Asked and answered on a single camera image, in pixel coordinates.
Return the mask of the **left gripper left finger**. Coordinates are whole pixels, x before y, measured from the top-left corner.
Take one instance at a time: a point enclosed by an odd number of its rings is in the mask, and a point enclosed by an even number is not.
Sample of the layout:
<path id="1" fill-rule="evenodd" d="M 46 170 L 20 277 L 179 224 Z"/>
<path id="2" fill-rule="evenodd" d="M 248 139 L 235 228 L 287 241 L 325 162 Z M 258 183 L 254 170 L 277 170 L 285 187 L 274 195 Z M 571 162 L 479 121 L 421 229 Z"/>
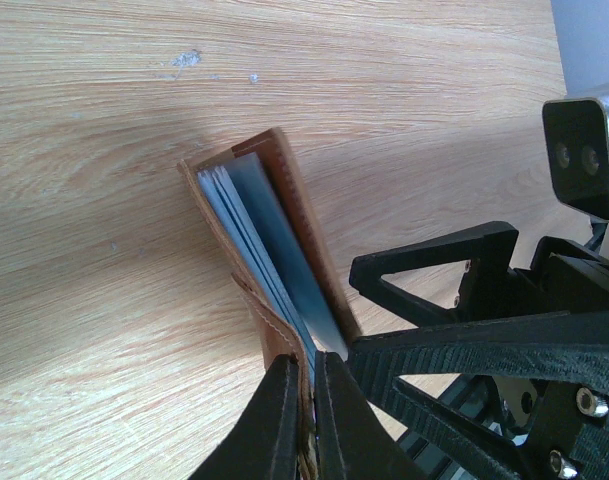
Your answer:
<path id="1" fill-rule="evenodd" d="M 288 355 L 272 362 L 237 423 L 197 468 L 198 479 L 299 479 L 299 368 Z"/>

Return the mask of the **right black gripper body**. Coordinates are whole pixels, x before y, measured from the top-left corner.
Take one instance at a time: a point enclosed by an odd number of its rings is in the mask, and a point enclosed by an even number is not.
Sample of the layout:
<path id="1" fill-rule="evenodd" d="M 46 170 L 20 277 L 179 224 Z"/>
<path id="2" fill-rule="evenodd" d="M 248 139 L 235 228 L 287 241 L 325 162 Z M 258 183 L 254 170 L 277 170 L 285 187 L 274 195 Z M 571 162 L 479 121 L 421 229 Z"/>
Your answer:
<path id="1" fill-rule="evenodd" d="M 529 350 L 523 367 L 506 355 L 491 363 L 496 420 L 547 477 L 609 479 L 609 261 L 546 237 L 530 268 L 512 269 L 514 245 L 468 260 L 457 308 L 494 321 L 492 342 L 506 333 Z"/>

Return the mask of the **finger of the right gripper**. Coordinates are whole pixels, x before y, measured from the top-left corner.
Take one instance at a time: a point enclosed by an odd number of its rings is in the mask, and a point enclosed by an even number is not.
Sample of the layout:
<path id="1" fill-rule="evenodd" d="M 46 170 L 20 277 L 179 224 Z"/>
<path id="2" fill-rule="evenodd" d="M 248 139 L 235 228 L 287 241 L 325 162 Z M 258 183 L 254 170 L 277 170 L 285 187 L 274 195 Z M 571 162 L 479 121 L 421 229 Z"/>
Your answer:
<path id="1" fill-rule="evenodd" d="M 349 284 L 417 327 L 499 318 L 518 231 L 491 221 L 358 256 Z"/>
<path id="2" fill-rule="evenodd" d="M 490 376 L 492 361 L 508 356 L 526 364 L 528 348 L 503 333 L 490 339 L 494 321 L 417 328 L 358 339 L 349 369 L 366 398 L 436 445 L 480 479 L 552 479 L 520 446 L 474 423 L 401 381 L 403 375 L 465 373 Z"/>

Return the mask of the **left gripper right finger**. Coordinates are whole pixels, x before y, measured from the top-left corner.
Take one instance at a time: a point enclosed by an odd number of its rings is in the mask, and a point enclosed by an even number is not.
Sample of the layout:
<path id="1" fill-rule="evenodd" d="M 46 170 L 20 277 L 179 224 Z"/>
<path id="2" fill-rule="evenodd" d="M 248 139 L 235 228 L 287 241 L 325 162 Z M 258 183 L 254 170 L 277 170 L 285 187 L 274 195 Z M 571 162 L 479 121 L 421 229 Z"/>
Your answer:
<path id="1" fill-rule="evenodd" d="M 383 428 L 347 365 L 317 352 L 315 414 L 322 479 L 424 479 Z"/>

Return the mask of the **brown leather card holder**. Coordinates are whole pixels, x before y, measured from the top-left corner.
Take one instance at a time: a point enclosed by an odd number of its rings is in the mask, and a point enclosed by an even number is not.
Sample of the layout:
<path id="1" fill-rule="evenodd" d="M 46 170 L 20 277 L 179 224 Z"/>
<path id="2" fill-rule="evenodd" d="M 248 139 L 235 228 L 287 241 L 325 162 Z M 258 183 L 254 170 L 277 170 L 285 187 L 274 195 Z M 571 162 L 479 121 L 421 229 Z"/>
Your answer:
<path id="1" fill-rule="evenodd" d="M 315 354 L 324 346 L 346 359 L 361 329 L 288 140 L 272 128 L 178 170 L 248 302 L 264 363 L 286 354 L 299 365 L 299 469 L 317 479 Z"/>

